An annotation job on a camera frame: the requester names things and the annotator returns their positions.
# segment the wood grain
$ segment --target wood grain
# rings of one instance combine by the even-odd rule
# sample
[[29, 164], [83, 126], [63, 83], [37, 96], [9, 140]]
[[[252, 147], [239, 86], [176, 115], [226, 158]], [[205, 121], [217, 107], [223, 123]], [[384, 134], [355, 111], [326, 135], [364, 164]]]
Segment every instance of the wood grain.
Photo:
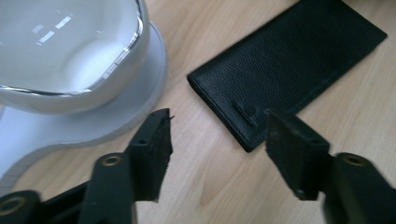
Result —
[[[139, 223], [324, 223], [320, 202], [300, 202], [262, 144], [245, 153], [190, 88], [186, 75], [271, 20], [295, 0], [147, 0], [163, 34], [169, 79], [157, 108], [172, 115], [174, 154], [159, 203], [138, 203]], [[299, 117], [332, 143], [360, 154], [396, 184], [396, 1], [347, 0], [389, 37]], [[97, 147], [52, 153], [14, 190], [48, 199], [87, 180], [101, 155], [122, 151], [135, 130]]]

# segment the black wallet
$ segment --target black wallet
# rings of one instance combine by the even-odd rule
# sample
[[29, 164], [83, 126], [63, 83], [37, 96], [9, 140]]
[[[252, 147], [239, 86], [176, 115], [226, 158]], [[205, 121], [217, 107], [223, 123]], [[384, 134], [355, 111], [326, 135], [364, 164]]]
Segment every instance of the black wallet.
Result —
[[266, 109], [297, 113], [386, 37], [340, 0], [301, 0], [188, 81], [249, 152], [265, 140]]

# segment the bowl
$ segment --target bowl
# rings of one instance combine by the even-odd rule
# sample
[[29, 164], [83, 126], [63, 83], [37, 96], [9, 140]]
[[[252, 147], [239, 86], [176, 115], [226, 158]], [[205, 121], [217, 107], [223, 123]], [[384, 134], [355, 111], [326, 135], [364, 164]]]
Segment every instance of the bowl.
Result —
[[0, 2], [0, 103], [23, 111], [87, 111], [120, 94], [146, 59], [139, 0]]

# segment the wallet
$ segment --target wallet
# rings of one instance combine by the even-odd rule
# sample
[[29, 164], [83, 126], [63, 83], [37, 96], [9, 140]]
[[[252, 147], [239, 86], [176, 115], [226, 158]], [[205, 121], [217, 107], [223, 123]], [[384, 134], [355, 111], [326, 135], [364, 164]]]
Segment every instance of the wallet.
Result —
[[301, 0], [188, 75], [249, 152], [266, 110], [296, 114], [387, 35], [340, 0]]

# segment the wooden table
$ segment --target wooden table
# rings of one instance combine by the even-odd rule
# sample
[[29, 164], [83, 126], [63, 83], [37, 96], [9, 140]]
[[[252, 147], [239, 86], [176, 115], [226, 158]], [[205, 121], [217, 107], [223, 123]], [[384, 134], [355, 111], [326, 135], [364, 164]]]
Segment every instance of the wooden table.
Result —
[[[139, 223], [324, 223], [321, 202], [294, 198], [265, 145], [247, 154], [189, 86], [186, 75], [296, 0], [147, 0], [169, 55], [157, 108], [172, 115], [174, 154], [159, 203], [138, 203]], [[298, 116], [332, 143], [332, 154], [371, 160], [396, 184], [396, 1], [346, 0], [389, 37]], [[86, 181], [93, 162], [123, 151], [135, 130], [97, 147], [52, 153], [14, 190], [43, 199]]]

